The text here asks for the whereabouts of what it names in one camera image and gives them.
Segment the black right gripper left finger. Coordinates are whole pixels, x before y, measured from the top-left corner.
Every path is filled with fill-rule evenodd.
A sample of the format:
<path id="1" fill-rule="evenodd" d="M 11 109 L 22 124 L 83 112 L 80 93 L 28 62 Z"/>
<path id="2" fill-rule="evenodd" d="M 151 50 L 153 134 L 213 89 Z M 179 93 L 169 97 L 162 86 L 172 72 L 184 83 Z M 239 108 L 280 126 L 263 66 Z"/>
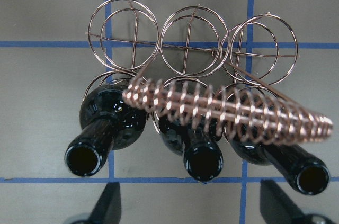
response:
<path id="1" fill-rule="evenodd" d="M 119 182 L 108 183 L 100 195 L 88 223 L 119 224 L 121 220 L 121 191 Z"/>

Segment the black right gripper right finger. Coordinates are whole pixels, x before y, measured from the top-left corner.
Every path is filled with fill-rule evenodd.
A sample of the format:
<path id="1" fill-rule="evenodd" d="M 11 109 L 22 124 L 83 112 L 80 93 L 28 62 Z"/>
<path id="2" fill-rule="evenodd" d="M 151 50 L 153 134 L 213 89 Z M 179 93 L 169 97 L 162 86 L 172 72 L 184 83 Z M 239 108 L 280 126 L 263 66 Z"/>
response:
<path id="1" fill-rule="evenodd" d="M 309 223 L 306 215 L 274 180 L 260 182 L 260 213 L 265 223 Z"/>

